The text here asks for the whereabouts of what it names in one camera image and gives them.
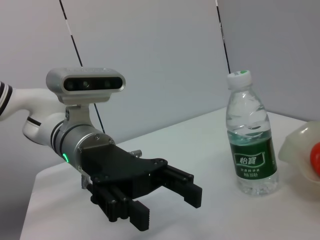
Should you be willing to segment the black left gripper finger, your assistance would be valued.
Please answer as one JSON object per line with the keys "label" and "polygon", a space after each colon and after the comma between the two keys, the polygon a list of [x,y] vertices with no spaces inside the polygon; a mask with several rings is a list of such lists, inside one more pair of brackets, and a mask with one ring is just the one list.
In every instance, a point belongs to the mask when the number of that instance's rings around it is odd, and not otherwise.
{"label": "black left gripper finger", "polygon": [[139,231],[149,229],[150,210],[139,201],[134,201],[115,185],[90,184],[90,200],[98,205],[110,222],[119,218],[129,219]]}
{"label": "black left gripper finger", "polygon": [[157,187],[165,187],[179,194],[194,208],[202,205],[203,189],[194,184],[194,176],[170,165],[166,165],[150,174],[151,182]]}

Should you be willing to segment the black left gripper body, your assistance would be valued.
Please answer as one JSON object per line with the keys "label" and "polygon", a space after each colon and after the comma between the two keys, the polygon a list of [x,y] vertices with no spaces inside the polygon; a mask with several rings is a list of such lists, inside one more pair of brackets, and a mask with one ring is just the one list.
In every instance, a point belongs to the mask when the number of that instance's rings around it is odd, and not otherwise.
{"label": "black left gripper body", "polygon": [[113,144],[84,148],[80,163],[94,184],[115,186],[131,199],[159,188],[162,180],[158,174],[168,165],[165,159],[136,157]]}

